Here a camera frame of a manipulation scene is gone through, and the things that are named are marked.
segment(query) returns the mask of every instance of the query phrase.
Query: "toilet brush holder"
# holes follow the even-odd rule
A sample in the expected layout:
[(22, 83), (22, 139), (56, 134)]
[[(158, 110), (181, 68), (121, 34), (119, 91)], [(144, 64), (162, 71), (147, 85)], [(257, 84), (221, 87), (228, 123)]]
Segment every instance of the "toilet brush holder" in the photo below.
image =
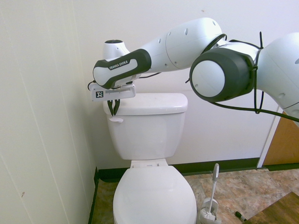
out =
[(211, 198), (207, 197), (197, 214), (196, 224), (221, 224), (221, 219), (217, 217), (218, 202), (213, 199), (211, 212), (209, 213)]

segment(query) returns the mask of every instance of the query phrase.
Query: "toilet brush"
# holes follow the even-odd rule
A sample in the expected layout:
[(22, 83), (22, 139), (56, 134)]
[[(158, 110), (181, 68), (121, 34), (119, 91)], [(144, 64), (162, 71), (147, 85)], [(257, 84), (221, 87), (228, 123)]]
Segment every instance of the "toilet brush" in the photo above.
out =
[(197, 224), (221, 224), (221, 219), (217, 217), (218, 203), (213, 199), (216, 183), (219, 174), (219, 164), (216, 163), (213, 171), (213, 187), (211, 198), (206, 198), (199, 212)]

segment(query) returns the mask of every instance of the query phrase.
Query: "toilet brush handle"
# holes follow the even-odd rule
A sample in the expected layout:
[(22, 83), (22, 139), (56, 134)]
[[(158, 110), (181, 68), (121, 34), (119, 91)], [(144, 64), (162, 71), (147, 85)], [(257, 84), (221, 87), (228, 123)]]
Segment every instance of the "toilet brush handle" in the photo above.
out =
[(210, 200), (210, 206), (209, 206), (209, 212), (212, 210), (212, 203), (213, 203), (213, 198), (214, 198), (214, 193), (215, 193), (215, 188), (216, 188), (216, 182), (218, 179), (218, 174), (219, 174), (219, 164), (216, 163), (214, 166), (213, 170), (213, 187), (212, 187), (212, 195), (211, 195), (211, 200)]

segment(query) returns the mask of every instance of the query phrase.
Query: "toilet seat lid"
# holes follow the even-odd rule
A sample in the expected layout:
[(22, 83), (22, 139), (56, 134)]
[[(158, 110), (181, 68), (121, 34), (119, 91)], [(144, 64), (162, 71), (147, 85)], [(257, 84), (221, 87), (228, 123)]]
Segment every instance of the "toilet seat lid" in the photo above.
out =
[(117, 224), (194, 224), (196, 200), (173, 166), (130, 168), (113, 201)]

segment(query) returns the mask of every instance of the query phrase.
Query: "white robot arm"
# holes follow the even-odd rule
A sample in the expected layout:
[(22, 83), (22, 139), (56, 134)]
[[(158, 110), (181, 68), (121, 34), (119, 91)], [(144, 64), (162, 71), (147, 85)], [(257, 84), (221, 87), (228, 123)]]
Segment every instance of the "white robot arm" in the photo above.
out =
[[(142, 73), (191, 68), (192, 89), (206, 101), (219, 105), (217, 102), (257, 88), (299, 121), (299, 33), (282, 37), (264, 49), (227, 42), (224, 36), (217, 22), (201, 18), (173, 28), (133, 52), (122, 41), (107, 41), (106, 60), (96, 63), (94, 83), (89, 85), (93, 101), (134, 97), (133, 81)], [(257, 108), (252, 111), (264, 112)]]

